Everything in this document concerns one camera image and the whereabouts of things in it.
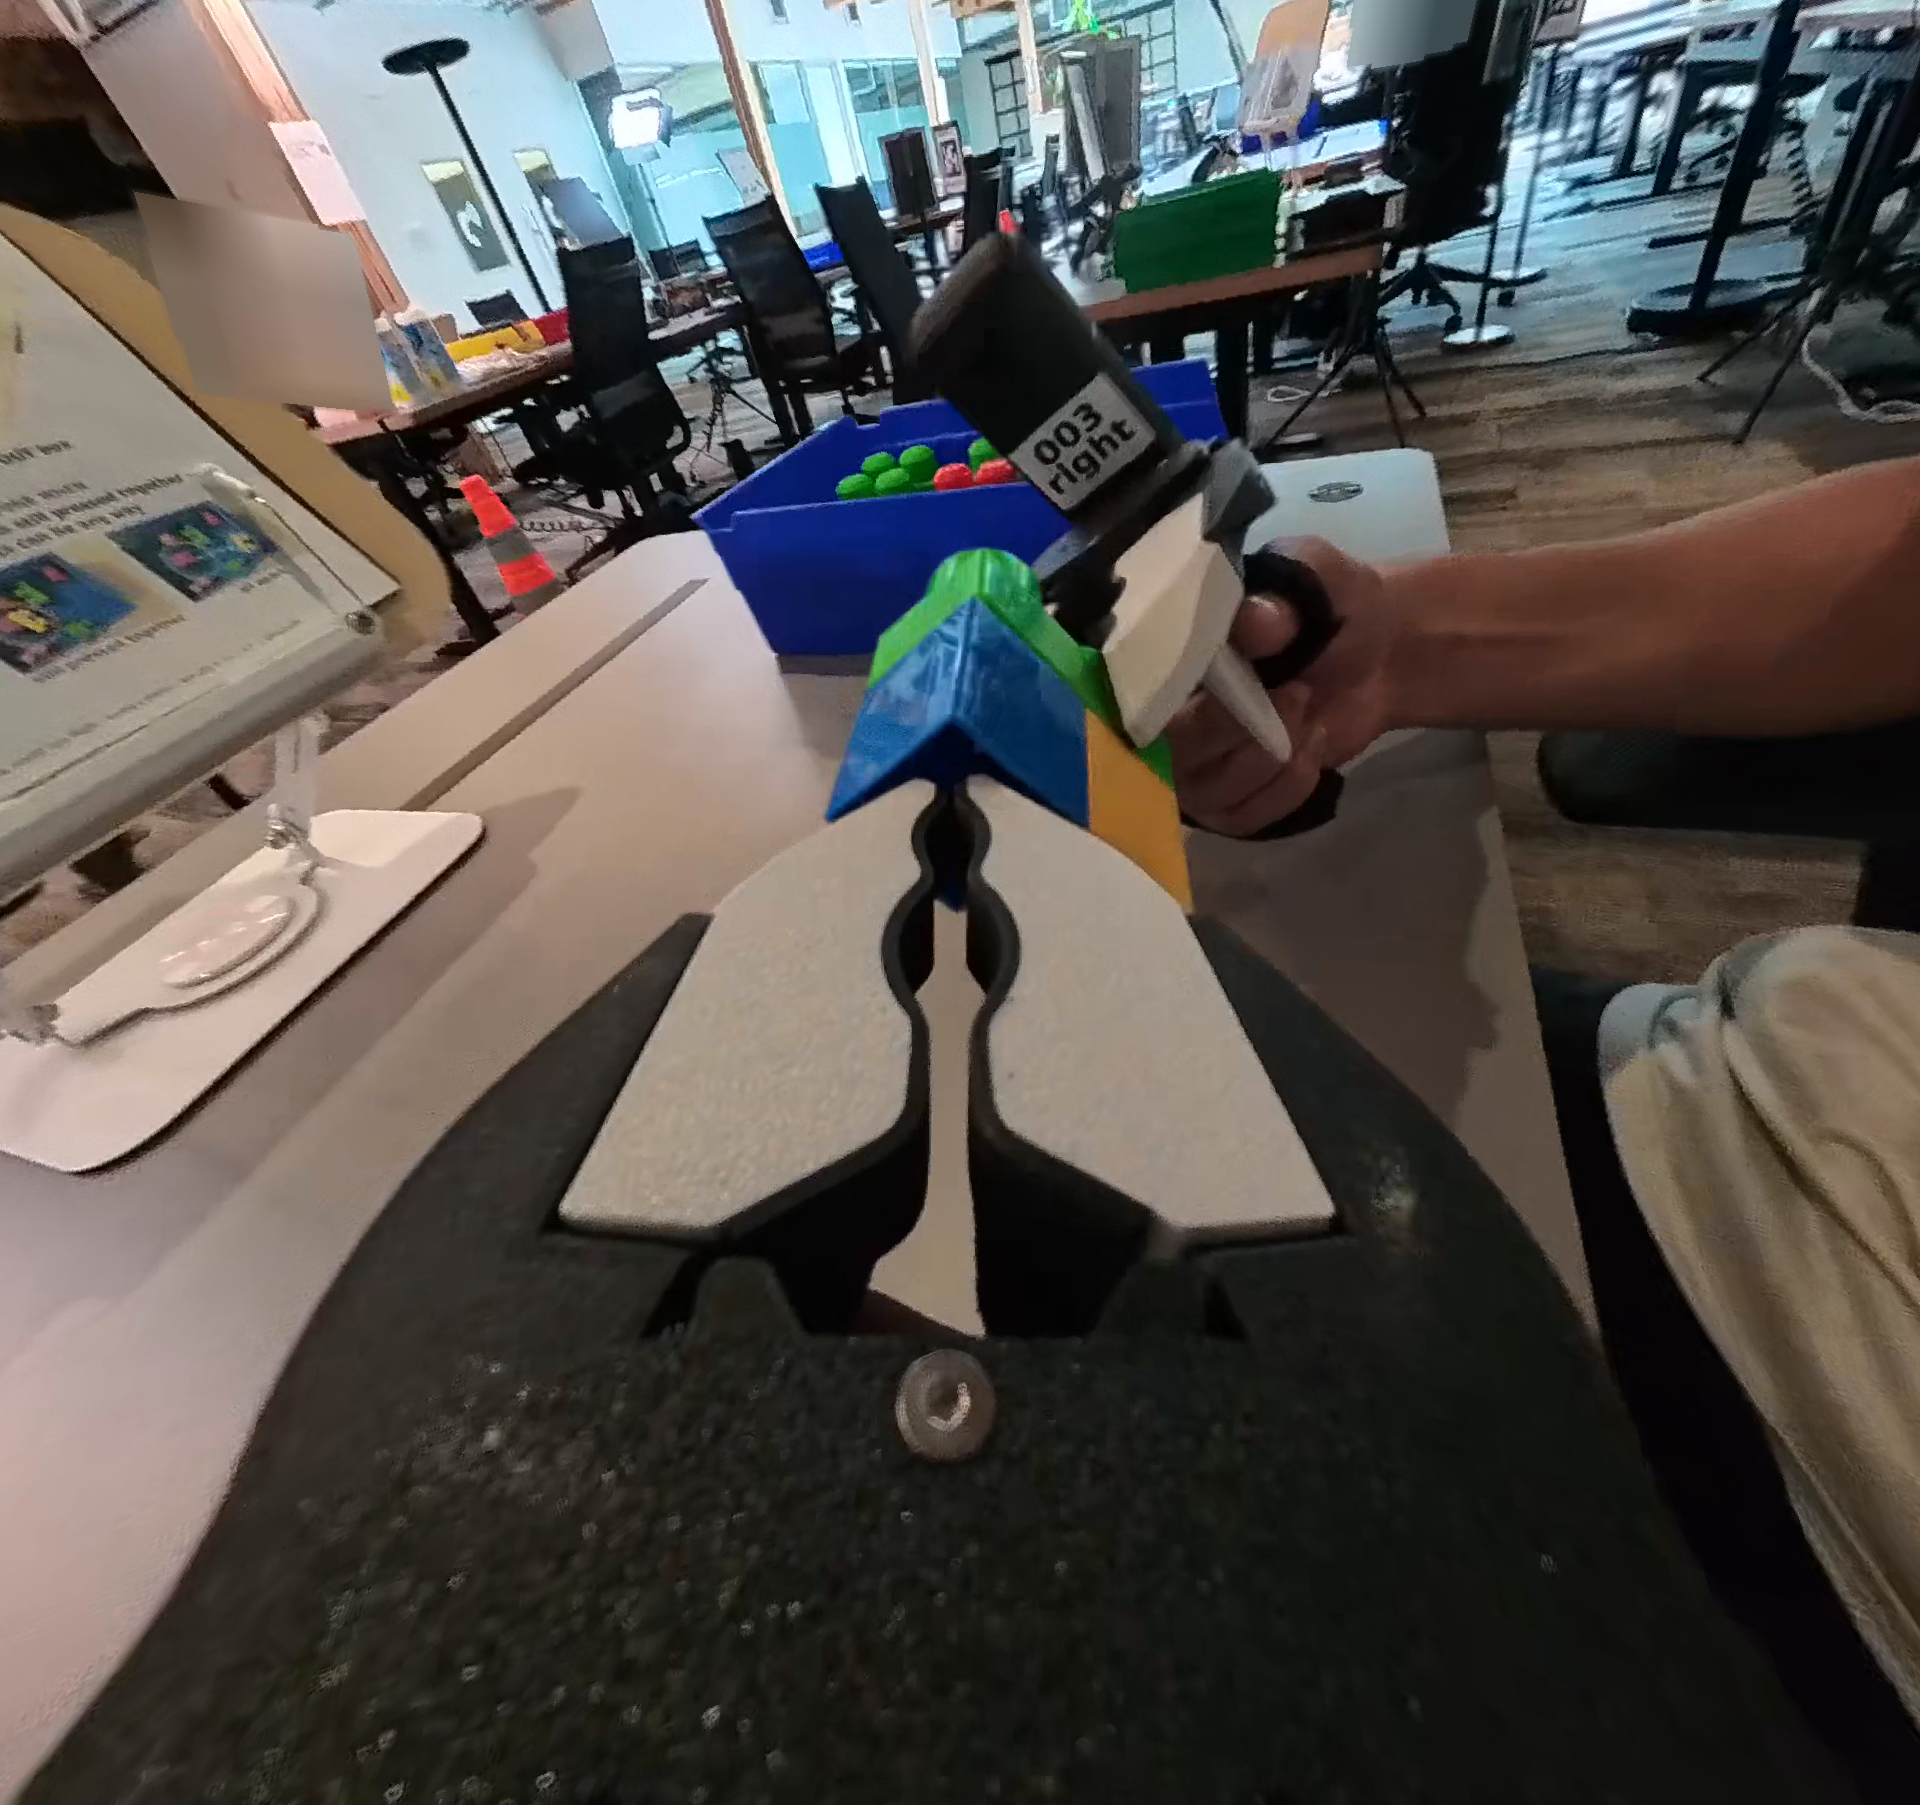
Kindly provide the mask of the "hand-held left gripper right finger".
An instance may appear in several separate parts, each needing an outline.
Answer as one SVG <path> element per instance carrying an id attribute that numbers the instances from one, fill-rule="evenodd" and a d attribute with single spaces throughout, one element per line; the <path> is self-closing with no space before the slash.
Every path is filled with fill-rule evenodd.
<path id="1" fill-rule="evenodd" d="M 1090 1333 L 1139 1265 L 1335 1233 L 1183 903 L 998 783 L 963 786 L 967 1174 L 988 1333 Z"/>

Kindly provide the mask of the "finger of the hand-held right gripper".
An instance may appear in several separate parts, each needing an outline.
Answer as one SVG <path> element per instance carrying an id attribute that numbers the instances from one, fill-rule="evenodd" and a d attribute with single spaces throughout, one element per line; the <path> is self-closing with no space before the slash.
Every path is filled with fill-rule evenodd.
<path id="1" fill-rule="evenodd" d="M 1135 751 L 1202 688 L 1243 600 L 1236 555 L 1209 527 L 1207 497 L 1187 497 L 1114 560 L 1118 594 L 1101 653 Z"/>

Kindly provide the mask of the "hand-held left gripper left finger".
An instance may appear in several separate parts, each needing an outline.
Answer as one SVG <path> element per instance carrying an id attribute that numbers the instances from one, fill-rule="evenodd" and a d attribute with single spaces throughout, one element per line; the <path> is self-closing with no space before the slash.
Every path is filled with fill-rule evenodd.
<path id="1" fill-rule="evenodd" d="M 801 838 L 702 924 L 560 1203 L 564 1229 L 754 1259 L 835 1333 L 928 1190 L 942 805 L 900 785 Z"/>

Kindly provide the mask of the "yellow single-stud toy block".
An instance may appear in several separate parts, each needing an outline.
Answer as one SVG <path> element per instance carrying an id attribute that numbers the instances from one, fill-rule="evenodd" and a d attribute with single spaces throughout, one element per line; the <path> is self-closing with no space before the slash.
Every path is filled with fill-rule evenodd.
<path id="1" fill-rule="evenodd" d="M 1173 789 L 1171 751 L 1161 736 L 1135 749 L 1101 713 L 1086 711 L 1087 833 L 1194 911 L 1185 825 Z"/>

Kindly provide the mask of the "blue single-stud toy block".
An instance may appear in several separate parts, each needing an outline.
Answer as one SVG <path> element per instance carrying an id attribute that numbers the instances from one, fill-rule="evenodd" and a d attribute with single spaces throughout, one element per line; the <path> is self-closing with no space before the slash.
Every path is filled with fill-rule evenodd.
<path id="1" fill-rule="evenodd" d="M 1087 827 L 1087 706 L 988 604 L 963 601 L 860 696 L 828 821 L 908 783 L 990 778 Z"/>

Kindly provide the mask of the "blue plastic bin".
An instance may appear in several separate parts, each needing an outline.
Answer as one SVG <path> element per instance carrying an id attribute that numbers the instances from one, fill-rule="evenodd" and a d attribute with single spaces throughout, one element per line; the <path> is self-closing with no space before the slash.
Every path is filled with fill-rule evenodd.
<path id="1" fill-rule="evenodd" d="M 1114 380 L 1096 374 L 1047 421 L 1054 445 L 1025 460 L 1037 489 L 1012 476 L 952 495 L 857 500 L 835 489 L 873 453 L 928 448 L 946 466 L 978 430 L 939 400 L 888 408 L 873 422 L 841 419 L 712 502 L 699 523 L 773 653 L 869 656 L 958 551 L 995 550 L 1036 566 L 1066 528 L 1053 495 L 1122 468 L 1134 450 L 1114 429 L 1137 419 Z"/>
<path id="2" fill-rule="evenodd" d="M 1218 444 L 1230 429 L 1222 419 L 1212 373 L 1198 361 L 1146 364 L 1137 370 L 1144 391 L 1164 409 L 1175 429 L 1192 442 Z M 915 402 L 882 409 L 872 424 L 857 424 L 862 452 L 898 452 L 958 437 L 967 444 L 978 426 L 943 400 Z"/>

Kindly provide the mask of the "person's right forearm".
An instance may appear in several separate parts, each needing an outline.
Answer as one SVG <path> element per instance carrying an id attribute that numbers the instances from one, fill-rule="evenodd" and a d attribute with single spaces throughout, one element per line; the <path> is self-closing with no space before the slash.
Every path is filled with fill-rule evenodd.
<path id="1" fill-rule="evenodd" d="M 1917 713 L 1917 465 L 1387 569 L 1370 735 L 1830 736 Z"/>

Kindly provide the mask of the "black office chair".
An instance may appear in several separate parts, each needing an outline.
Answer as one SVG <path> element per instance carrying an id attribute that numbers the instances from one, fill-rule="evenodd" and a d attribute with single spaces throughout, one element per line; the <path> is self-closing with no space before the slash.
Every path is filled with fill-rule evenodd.
<path id="1" fill-rule="evenodd" d="M 1491 268 L 1457 271 L 1433 251 L 1451 238 L 1496 235 L 1503 206 L 1507 125 L 1530 72 L 1540 0 L 1477 0 L 1464 41 L 1398 78 L 1384 172 L 1402 185 L 1402 215 L 1384 256 L 1394 262 L 1378 307 L 1396 299 L 1445 311 L 1443 337 L 1483 342 L 1453 288 L 1491 290 Z"/>
<path id="2" fill-rule="evenodd" d="M 830 240 L 835 243 L 859 303 L 869 314 L 888 358 L 895 406 L 937 398 L 910 345 L 910 326 L 922 307 L 922 291 L 908 258 L 902 256 L 891 230 L 882 220 L 872 190 L 862 179 L 851 185 L 817 185 Z"/>
<path id="3" fill-rule="evenodd" d="M 583 494 L 615 495 L 637 528 L 683 528 L 678 461 L 691 426 L 658 369 L 631 249 L 613 240 L 564 247 L 558 260 L 579 409 L 560 434 L 560 475 Z"/>
<path id="4" fill-rule="evenodd" d="M 835 396 L 851 417 L 854 393 L 885 388 L 877 337 L 865 324 L 835 324 L 828 286 L 808 268 L 778 204 L 760 198 L 712 215 L 702 226 L 742 309 L 754 376 L 789 445 L 810 434 L 815 393 Z"/>

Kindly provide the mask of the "silver laptop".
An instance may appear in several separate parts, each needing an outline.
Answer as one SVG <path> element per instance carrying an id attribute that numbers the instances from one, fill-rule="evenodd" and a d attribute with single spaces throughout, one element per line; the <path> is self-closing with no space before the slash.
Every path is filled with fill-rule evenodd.
<path id="1" fill-rule="evenodd" d="M 1263 468 L 1271 507 L 1250 547 L 1322 540 L 1360 563 L 1392 566 L 1451 554 L 1435 457 L 1396 448 Z"/>

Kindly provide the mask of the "green plastic bin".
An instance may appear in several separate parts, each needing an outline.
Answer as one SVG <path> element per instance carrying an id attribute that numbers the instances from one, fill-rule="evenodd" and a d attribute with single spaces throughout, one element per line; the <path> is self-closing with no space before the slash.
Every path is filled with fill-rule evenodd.
<path id="1" fill-rule="evenodd" d="M 1277 171 L 1241 169 L 1139 195 L 1114 217 L 1114 278 L 1135 293 L 1271 268 L 1283 243 L 1283 194 Z"/>

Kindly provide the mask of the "wooden table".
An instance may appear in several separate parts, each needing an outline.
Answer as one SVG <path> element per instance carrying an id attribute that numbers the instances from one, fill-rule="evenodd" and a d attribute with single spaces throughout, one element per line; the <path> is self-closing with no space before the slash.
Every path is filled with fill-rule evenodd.
<path id="1" fill-rule="evenodd" d="M 1378 275 L 1387 238 L 1343 242 L 1300 258 L 1169 288 L 1122 288 L 1066 277 L 1091 323 L 1124 354 L 1173 364 L 1195 337 L 1212 340 L 1212 385 L 1230 437 L 1245 444 L 1251 324 L 1315 288 Z"/>

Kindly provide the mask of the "orange traffic cone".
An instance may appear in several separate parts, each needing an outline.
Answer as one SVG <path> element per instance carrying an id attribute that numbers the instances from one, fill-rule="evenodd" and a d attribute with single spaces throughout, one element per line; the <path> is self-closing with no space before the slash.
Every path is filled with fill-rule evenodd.
<path id="1" fill-rule="evenodd" d="M 564 579 L 486 478 L 461 476 L 459 494 L 517 617 L 533 617 L 564 596 Z"/>

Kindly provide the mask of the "person's beige trousers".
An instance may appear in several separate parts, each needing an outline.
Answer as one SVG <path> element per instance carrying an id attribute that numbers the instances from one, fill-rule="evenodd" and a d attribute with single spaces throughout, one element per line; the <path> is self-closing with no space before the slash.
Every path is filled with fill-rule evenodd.
<path id="1" fill-rule="evenodd" d="M 1917 941 L 1746 941 L 1624 989 L 1596 1043 L 1636 1210 L 1914 1722 Z"/>

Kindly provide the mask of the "black floor stand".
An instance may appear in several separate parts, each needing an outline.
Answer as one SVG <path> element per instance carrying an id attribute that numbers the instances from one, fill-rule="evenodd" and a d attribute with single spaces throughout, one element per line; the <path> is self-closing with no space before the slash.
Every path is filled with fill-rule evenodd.
<path id="1" fill-rule="evenodd" d="M 1689 284 L 1654 288 L 1626 309 L 1626 332 L 1656 342 L 1690 342 L 1731 332 L 1763 309 L 1767 290 L 1756 278 L 1720 282 L 1728 243 L 1744 230 L 1744 209 L 1759 177 L 1772 120 L 1788 82 L 1796 21 L 1806 0 L 1779 0 L 1763 36 L 1752 97 L 1740 119 L 1732 161 L 1720 185 Z"/>

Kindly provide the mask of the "black floor lamp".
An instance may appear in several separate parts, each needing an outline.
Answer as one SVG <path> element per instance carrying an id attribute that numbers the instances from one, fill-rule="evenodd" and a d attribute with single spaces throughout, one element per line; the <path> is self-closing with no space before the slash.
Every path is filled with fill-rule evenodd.
<path id="1" fill-rule="evenodd" d="M 447 117 L 448 117 L 448 120 L 450 120 L 450 125 L 454 125 L 454 129 L 456 129 L 456 134 L 458 134 L 458 138 L 459 138 L 459 144 L 461 144 L 461 147 L 464 147 L 464 152 L 465 152 L 465 156 L 468 156 L 468 165 L 469 165 L 469 169 L 471 169 L 471 175 L 478 179 L 478 185 L 481 185 L 481 190 L 483 190 L 483 195 L 485 195 L 485 199 L 486 199 L 486 203 L 490 204 L 490 209 L 493 209 L 493 217 L 495 217 L 495 220 L 496 220 L 496 226 L 499 226 L 499 232 L 501 232 L 501 235 L 504 235 L 504 240 L 505 240 L 505 243 L 507 243 L 507 247 L 510 247 L 510 251 L 512 251 L 512 256 L 514 256 L 514 260 L 515 260 L 515 264 L 517 264 L 517 268 L 519 268 L 519 272 L 522 272 L 522 277 L 523 277 L 523 282 L 528 284 L 531 293 L 533 293 L 533 297 L 535 297 L 538 311 L 540 311 L 542 314 L 549 314 L 549 313 L 552 311 L 552 303 L 550 303 L 550 299 L 549 299 L 549 296 L 546 296 L 546 291 L 545 291 L 540 272 L 538 272 L 538 268 L 535 267 L 535 262 L 531 260 L 531 256 L 528 256 L 528 251 L 526 251 L 526 245 L 523 245 L 523 242 L 519 240 L 519 235 L 517 235 L 517 232 L 515 232 L 515 222 L 514 222 L 514 219 L 512 219 L 512 215 L 510 215 L 510 211 L 507 211 L 507 206 L 505 206 L 505 203 L 504 203 L 504 198 L 501 198 L 496 185 L 493 183 L 493 175 L 490 175 L 490 171 L 486 169 L 486 163 L 485 163 L 485 159 L 483 159 L 483 152 L 481 152 L 475 139 L 471 138 L 471 134 L 469 134 L 469 129 L 468 129 L 468 120 L 465 120 L 465 117 L 464 117 L 464 112 L 461 112 L 458 101 L 454 98 L 454 93 L 450 93 L 450 90 L 448 90 L 448 86 L 447 86 L 445 74 L 447 74 L 450 66 L 461 64 L 461 63 L 468 59 L 468 52 L 469 52 L 468 41 L 465 41 L 465 39 L 459 39 L 459 37 L 415 41 L 415 44 L 409 44 L 409 47 L 404 47 L 404 49 L 397 49 L 397 50 L 388 52 L 388 55 L 385 56 L 385 61 L 383 61 L 383 69 L 385 69 L 388 75 L 394 75 L 394 78 L 424 78 L 424 80 L 431 82 L 434 93 L 436 93 L 439 101 L 440 101 L 443 111 L 447 112 Z"/>

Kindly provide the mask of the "white paper notice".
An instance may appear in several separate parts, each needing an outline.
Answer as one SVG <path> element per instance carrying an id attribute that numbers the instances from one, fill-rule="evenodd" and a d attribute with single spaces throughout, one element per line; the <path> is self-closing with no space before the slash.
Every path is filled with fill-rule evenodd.
<path id="1" fill-rule="evenodd" d="M 365 222 L 362 203 L 326 132 L 315 120 L 305 117 L 272 120 L 268 132 L 318 225 L 345 230 Z"/>

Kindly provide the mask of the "printed instruction sheet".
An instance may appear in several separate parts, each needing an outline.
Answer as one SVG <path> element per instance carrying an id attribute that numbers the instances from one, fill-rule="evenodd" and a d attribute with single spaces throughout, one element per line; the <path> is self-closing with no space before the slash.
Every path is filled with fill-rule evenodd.
<path id="1" fill-rule="evenodd" d="M 284 528 L 211 495 L 242 470 L 175 388 L 4 247 L 2 786 L 77 774 L 352 631 Z"/>

